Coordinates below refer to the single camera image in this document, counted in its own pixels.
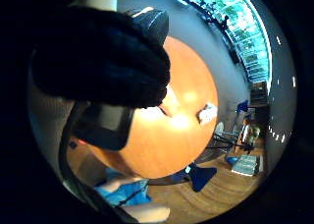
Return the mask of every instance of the black glove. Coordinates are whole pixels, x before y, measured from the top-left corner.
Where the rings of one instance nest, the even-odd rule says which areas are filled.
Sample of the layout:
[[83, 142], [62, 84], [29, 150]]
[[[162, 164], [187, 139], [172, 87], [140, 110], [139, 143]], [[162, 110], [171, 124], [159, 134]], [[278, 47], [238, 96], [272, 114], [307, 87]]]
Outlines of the black glove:
[[65, 8], [34, 39], [33, 80], [48, 94], [136, 108], [159, 105], [167, 93], [167, 53], [127, 15]]

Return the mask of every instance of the orange table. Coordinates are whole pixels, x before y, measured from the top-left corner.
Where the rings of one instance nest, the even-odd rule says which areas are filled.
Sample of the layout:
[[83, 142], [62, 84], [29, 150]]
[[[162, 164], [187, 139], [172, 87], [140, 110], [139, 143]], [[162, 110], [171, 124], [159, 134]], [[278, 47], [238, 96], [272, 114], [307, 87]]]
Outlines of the orange table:
[[165, 49], [171, 60], [171, 89], [163, 104], [172, 117], [158, 107], [136, 109], [126, 147], [108, 151], [89, 146], [104, 164], [126, 175], [154, 179], [182, 170], [204, 150], [216, 126], [216, 118], [204, 126], [197, 118], [206, 102], [218, 106], [208, 67], [175, 38], [167, 37]]

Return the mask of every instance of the leg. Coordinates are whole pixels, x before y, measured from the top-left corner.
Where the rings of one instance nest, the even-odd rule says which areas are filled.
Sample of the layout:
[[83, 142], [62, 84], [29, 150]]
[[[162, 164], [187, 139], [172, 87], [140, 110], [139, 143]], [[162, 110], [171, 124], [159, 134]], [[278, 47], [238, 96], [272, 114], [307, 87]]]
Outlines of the leg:
[[170, 215], [170, 208], [158, 203], [123, 206], [122, 209], [139, 223], [163, 222]]

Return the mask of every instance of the wooden floor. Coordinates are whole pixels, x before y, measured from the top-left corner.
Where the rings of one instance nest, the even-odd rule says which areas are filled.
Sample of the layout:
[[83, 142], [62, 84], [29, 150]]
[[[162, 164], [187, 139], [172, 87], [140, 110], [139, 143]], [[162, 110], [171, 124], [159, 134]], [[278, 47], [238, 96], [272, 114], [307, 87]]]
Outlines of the wooden floor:
[[[263, 155], [263, 144], [255, 148], [251, 155]], [[89, 151], [87, 146], [78, 144], [68, 149], [68, 161], [77, 177], [93, 187], [105, 178], [105, 166]], [[252, 194], [263, 182], [266, 171], [254, 177], [245, 177], [232, 173], [231, 167], [224, 161], [224, 155], [209, 162], [198, 164], [200, 167], [216, 167], [216, 176], [200, 193], [195, 193], [190, 183], [170, 186], [149, 186], [148, 194], [153, 202], [163, 203], [171, 208], [169, 224], [199, 223], [218, 216]]]
[[[251, 155], [264, 155], [265, 158], [265, 151], [263, 147], [256, 148]], [[224, 155], [198, 166], [218, 169], [216, 176], [200, 193], [195, 193], [190, 183], [149, 187], [148, 194], [154, 202], [166, 204], [171, 208], [170, 217], [165, 223], [199, 223], [218, 216], [250, 196], [266, 174], [265, 163], [264, 172], [257, 176], [245, 177], [235, 174], [224, 161]]]

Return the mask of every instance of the chair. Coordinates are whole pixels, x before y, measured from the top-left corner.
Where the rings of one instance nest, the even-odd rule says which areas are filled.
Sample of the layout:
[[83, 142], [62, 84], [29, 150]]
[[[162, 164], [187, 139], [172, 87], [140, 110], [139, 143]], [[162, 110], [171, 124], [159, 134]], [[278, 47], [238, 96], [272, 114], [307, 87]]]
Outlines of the chair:
[[201, 168], [195, 163], [191, 163], [182, 169], [178, 173], [171, 176], [171, 179], [175, 182], [179, 182], [184, 178], [189, 177], [192, 182], [192, 189], [199, 193], [208, 182], [216, 175], [217, 168]]

